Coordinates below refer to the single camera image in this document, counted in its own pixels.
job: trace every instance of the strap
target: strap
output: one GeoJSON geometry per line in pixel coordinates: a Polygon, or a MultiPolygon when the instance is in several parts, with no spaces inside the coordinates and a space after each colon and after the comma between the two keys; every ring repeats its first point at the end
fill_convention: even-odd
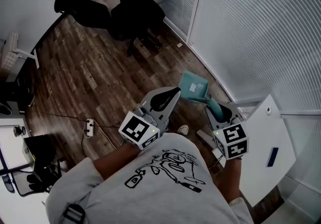
{"type": "Polygon", "coordinates": [[[78,204],[70,204],[61,216],[60,223],[83,224],[86,216],[84,208],[87,206],[90,193],[88,193],[78,204]]]}

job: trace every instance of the power strip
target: power strip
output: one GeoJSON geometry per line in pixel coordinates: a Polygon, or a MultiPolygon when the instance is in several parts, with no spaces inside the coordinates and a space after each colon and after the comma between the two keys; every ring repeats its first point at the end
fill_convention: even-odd
{"type": "Polygon", "coordinates": [[[94,120],[93,119],[87,119],[87,137],[93,137],[94,136],[94,120]]]}

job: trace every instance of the white table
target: white table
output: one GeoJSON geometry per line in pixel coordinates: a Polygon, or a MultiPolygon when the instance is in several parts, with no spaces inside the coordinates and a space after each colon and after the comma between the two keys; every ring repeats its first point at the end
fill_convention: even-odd
{"type": "MultiPolygon", "coordinates": [[[[249,153],[242,158],[240,190],[251,206],[262,200],[285,176],[295,162],[295,154],[280,112],[269,95],[246,120],[249,135],[249,153]],[[272,107],[272,114],[266,108],[272,107]],[[272,147],[278,147],[274,165],[266,167],[272,147]]],[[[222,154],[218,149],[216,158],[222,154]]],[[[225,158],[220,161],[225,166],[225,158]]]]}

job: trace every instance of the shirt sleeve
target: shirt sleeve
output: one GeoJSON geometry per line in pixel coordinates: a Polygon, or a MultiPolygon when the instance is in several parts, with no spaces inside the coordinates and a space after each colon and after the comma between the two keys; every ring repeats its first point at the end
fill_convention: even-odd
{"type": "Polygon", "coordinates": [[[253,224],[251,214],[243,198],[239,197],[229,203],[240,224],[253,224]]]}
{"type": "Polygon", "coordinates": [[[77,164],[55,183],[49,193],[46,200],[49,222],[58,223],[69,204],[77,203],[102,182],[103,178],[89,158],[77,164]]]}

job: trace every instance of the white cube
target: white cube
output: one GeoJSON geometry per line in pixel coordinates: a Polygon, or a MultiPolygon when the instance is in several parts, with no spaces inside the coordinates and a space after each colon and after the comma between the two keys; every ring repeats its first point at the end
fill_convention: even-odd
{"type": "Polygon", "coordinates": [[[215,130],[213,134],[216,147],[226,160],[240,157],[249,152],[249,137],[246,134],[245,122],[215,130]]]}
{"type": "Polygon", "coordinates": [[[159,138],[158,128],[131,111],[128,112],[118,131],[124,139],[141,150],[159,138]]]}

